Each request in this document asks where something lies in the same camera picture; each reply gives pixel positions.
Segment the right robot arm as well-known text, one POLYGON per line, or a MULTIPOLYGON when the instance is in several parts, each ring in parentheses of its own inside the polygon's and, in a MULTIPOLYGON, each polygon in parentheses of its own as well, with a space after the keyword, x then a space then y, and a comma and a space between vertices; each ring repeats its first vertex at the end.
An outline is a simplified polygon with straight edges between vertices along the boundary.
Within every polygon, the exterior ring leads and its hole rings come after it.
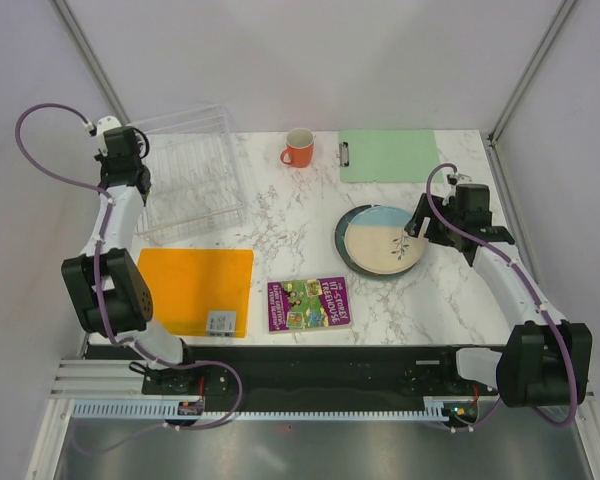
POLYGON ((593 336, 571 323, 541 293, 511 233, 492 223, 490 191, 461 183, 450 197, 424 193, 405 227, 413 238, 460 252, 483 279, 511 332, 495 355, 482 359, 461 349, 438 368, 438 381, 457 394, 474 379, 492 383, 510 408, 581 405, 586 396, 593 336))

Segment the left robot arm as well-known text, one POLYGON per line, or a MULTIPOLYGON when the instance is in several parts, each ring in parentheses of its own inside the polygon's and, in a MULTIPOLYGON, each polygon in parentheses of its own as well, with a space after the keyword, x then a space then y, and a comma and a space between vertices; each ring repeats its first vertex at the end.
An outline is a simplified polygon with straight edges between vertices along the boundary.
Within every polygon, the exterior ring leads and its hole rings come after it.
POLYGON ((113 116, 97 121, 95 136, 99 212, 85 247, 61 266, 78 321, 85 332, 130 347, 153 367, 166 368, 165 382, 176 392, 191 392, 200 371, 184 360, 184 342, 154 318, 150 289, 130 253, 151 189, 144 164, 148 138, 113 116))

